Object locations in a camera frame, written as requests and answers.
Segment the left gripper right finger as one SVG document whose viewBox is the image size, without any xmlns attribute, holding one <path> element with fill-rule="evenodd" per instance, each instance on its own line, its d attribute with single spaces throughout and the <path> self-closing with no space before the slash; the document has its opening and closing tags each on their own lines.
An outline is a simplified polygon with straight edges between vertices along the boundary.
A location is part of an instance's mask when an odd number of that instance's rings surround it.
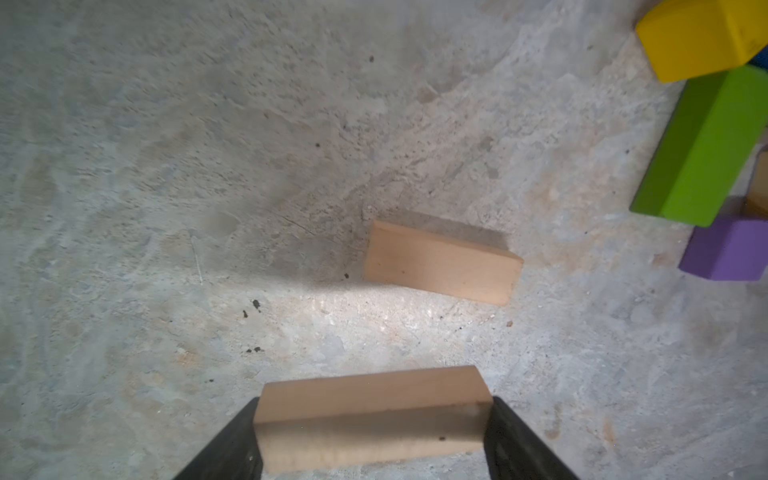
<svg viewBox="0 0 768 480">
<path fill-rule="evenodd" d="M 483 448 L 492 480 L 578 480 L 500 398 L 493 397 Z"/>
</svg>

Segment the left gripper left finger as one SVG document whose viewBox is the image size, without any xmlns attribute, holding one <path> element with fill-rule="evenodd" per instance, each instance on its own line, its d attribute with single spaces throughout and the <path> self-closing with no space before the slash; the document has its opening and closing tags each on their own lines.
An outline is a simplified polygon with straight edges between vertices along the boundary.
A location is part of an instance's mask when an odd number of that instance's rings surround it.
<svg viewBox="0 0 768 480">
<path fill-rule="evenodd" d="M 253 418 L 254 397 L 174 480 L 260 480 L 263 473 Z"/>
</svg>

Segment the natural wood block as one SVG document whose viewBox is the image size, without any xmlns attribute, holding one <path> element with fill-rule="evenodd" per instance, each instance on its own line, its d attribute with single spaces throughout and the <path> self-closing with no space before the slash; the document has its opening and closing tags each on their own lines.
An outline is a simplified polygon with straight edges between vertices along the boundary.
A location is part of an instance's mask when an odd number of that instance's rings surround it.
<svg viewBox="0 0 768 480">
<path fill-rule="evenodd" d="M 253 417 L 265 469 L 331 469 L 483 446 L 493 397 L 474 366 L 274 382 Z"/>
<path fill-rule="evenodd" d="M 376 220 L 363 278 L 505 306 L 523 265 L 521 257 L 506 250 Z"/>
</svg>

